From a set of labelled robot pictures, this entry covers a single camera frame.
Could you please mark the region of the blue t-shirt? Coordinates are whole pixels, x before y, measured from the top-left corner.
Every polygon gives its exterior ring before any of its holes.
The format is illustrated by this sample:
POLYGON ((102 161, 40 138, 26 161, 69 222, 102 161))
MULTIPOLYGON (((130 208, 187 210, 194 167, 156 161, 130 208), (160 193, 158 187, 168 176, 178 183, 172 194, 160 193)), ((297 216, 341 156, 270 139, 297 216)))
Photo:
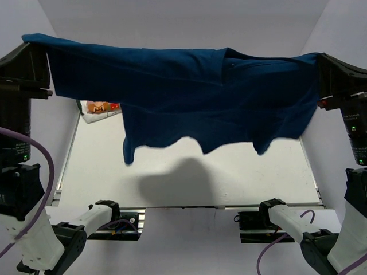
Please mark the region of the blue t-shirt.
POLYGON ((56 94, 121 106, 123 156, 193 138, 204 154, 250 142, 262 155, 275 139, 297 139, 319 100, 317 53, 264 58, 224 49, 134 49, 44 34, 56 94))

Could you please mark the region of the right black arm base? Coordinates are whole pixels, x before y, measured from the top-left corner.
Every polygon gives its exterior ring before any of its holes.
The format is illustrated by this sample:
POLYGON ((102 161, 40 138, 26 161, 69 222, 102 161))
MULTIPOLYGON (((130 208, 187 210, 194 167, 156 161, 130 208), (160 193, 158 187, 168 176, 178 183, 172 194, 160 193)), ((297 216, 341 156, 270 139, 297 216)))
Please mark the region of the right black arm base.
POLYGON ((233 220, 239 226, 242 244, 269 244, 285 235, 285 232, 277 226, 266 226, 256 211, 238 212, 233 220))

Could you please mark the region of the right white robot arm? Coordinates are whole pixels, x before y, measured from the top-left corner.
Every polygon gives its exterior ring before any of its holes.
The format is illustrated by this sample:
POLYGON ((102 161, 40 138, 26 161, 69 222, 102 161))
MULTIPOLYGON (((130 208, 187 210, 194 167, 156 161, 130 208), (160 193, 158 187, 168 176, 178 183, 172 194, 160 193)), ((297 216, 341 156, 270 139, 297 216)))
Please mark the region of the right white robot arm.
POLYGON ((345 217, 335 233, 307 221, 278 198, 263 201, 259 221, 281 229, 301 249, 318 274, 366 274, 366 70, 326 53, 318 57, 321 95, 318 105, 339 109, 359 169, 346 169, 345 217))

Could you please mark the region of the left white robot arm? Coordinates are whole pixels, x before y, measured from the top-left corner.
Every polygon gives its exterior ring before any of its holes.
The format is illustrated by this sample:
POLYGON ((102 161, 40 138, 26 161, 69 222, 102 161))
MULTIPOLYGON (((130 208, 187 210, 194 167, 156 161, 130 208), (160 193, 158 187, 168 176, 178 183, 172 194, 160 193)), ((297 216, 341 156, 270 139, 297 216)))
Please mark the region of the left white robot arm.
POLYGON ((1 59, 1 224, 21 248, 20 272, 63 274, 99 229, 120 225, 119 205, 98 201, 75 221, 52 225, 46 203, 54 162, 33 140, 31 100, 51 97, 46 50, 23 43, 1 59))

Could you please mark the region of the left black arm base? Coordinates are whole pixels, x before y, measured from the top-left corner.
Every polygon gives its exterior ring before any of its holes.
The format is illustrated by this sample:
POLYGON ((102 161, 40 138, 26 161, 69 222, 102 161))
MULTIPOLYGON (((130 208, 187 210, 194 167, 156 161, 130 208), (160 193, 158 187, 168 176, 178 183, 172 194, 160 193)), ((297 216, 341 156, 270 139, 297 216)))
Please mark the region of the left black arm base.
POLYGON ((90 235, 88 240, 138 241, 143 231, 145 209, 121 209, 120 221, 104 226, 90 235))

